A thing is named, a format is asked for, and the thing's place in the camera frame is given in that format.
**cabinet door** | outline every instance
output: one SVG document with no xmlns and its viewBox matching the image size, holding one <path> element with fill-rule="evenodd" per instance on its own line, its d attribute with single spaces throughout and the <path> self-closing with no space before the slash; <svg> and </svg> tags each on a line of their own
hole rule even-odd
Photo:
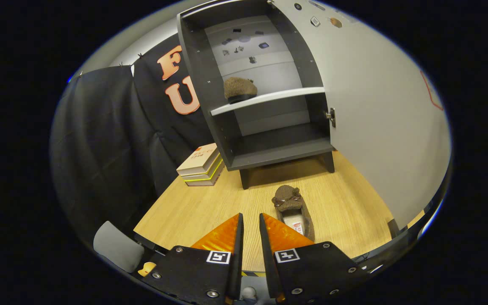
<svg viewBox="0 0 488 305">
<path fill-rule="evenodd" d="M 274 4 L 316 61 L 335 110 L 331 144 L 403 228 L 430 202 L 451 157 L 447 117 L 432 83 L 397 45 L 351 16 L 308 1 L 300 10 L 292 1 Z"/>
</svg>

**white shelf edge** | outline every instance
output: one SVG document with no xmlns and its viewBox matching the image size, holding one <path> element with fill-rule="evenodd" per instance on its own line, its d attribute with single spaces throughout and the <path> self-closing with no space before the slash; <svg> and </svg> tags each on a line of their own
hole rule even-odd
<svg viewBox="0 0 488 305">
<path fill-rule="evenodd" d="M 273 93 L 262 94 L 254 98 L 244 100 L 235 104 L 227 104 L 216 109 L 211 110 L 212 116 L 217 116 L 218 114 L 224 114 L 225 112 L 233 111 L 239 108 L 244 108 L 256 104 L 261 104 L 268 102 L 270 100 L 282 99 L 288 97 L 296 97 L 299 95 L 314 94 L 314 93 L 325 93 L 324 87 L 306 87 L 298 89 L 290 89 L 284 91 L 278 91 Z"/>
</svg>

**book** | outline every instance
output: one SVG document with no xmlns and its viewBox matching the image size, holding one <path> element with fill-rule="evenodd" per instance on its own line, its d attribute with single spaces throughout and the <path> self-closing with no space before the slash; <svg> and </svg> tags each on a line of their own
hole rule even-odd
<svg viewBox="0 0 488 305">
<path fill-rule="evenodd" d="M 176 171 L 180 176 L 205 174 L 217 158 L 217 154 L 216 143 L 200 146 L 180 164 Z"/>
<path fill-rule="evenodd" d="M 218 165 L 215 167 L 215 171 L 213 175 L 209 179 L 201 179 L 195 181 L 186 181 L 188 186 L 213 186 L 216 184 L 217 179 L 219 178 L 225 164 L 223 163 L 222 159 L 219 159 Z"/>
<path fill-rule="evenodd" d="M 220 161 L 221 154 L 217 153 L 217 157 L 214 159 L 207 172 L 202 172 L 197 175 L 182 175 L 182 178 L 184 178 L 184 181 L 208 180 L 213 176 Z"/>
</svg>

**orange letter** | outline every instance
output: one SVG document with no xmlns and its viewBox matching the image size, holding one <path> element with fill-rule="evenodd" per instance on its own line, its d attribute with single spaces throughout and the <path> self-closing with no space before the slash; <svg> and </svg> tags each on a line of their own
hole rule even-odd
<svg viewBox="0 0 488 305">
<path fill-rule="evenodd" d="M 199 109 L 199 101 L 197 99 L 197 94 L 195 94 L 195 89 L 193 88 L 193 84 L 191 83 L 191 77 L 186 77 L 182 80 L 182 83 L 188 85 L 189 93 L 191 94 L 191 103 L 184 104 L 182 101 L 182 96 L 180 95 L 180 85 L 175 83 L 174 85 L 170 86 L 165 90 L 165 94 L 169 96 L 171 99 L 172 106 L 179 114 L 192 114 Z"/>
<path fill-rule="evenodd" d="M 180 67 L 175 67 L 173 64 L 178 64 L 180 62 L 180 54 L 177 52 L 182 52 L 182 46 L 172 49 L 170 52 L 157 60 L 157 63 L 161 64 L 161 69 L 163 70 L 163 80 L 169 79 L 171 75 L 175 74 L 176 71 L 180 69 Z"/>
</svg>

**slipper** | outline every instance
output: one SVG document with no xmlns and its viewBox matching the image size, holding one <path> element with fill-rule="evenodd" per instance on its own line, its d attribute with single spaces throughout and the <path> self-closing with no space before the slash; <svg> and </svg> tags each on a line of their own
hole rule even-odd
<svg viewBox="0 0 488 305">
<path fill-rule="evenodd" d="M 272 198 L 278 220 L 293 228 L 304 237 L 314 241 L 312 218 L 299 188 L 280 186 Z"/>
<path fill-rule="evenodd" d="M 257 87 L 251 79 L 230 77 L 223 83 L 225 98 L 229 104 L 242 102 L 257 96 Z"/>
</svg>

